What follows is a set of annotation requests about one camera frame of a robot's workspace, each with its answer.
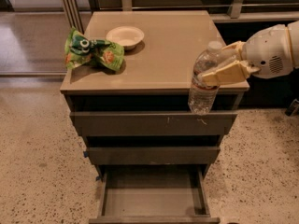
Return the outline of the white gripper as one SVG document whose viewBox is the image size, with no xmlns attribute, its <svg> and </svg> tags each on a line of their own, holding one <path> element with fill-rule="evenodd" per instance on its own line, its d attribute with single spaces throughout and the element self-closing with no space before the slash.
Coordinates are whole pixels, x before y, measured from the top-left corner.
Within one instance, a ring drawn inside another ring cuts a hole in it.
<svg viewBox="0 0 299 224">
<path fill-rule="evenodd" d="M 223 62 L 197 77 L 203 85 L 214 87 L 243 82 L 251 74 L 264 79 L 287 76 L 293 71 L 292 35 L 292 23 L 263 29 L 246 42 L 222 49 L 225 58 L 238 61 Z"/>
</svg>

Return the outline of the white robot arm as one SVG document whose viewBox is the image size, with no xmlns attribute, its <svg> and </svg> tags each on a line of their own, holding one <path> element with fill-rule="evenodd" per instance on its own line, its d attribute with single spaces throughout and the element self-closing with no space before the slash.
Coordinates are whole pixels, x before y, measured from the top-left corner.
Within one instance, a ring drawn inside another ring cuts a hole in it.
<svg viewBox="0 0 299 224">
<path fill-rule="evenodd" d="M 197 77 L 206 86 L 287 76 L 299 68 L 299 21 L 263 29 L 222 49 L 221 61 Z"/>
</svg>

